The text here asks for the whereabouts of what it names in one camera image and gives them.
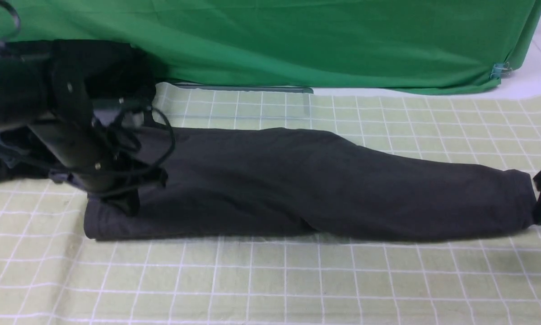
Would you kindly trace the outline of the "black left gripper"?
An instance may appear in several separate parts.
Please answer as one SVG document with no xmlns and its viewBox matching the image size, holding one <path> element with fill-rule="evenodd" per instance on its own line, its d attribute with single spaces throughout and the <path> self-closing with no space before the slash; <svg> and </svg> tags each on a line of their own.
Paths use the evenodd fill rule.
<svg viewBox="0 0 541 325">
<path fill-rule="evenodd" d="M 101 173 L 75 176 L 72 173 L 51 171 L 49 178 L 56 184 L 66 183 L 80 189 L 89 198 L 113 206 L 126 216 L 135 216 L 139 212 L 139 188 L 165 187 L 168 179 L 167 171 L 163 168 L 153 168 L 140 176 L 134 176 L 133 173 L 126 176 L 103 176 Z"/>
</svg>

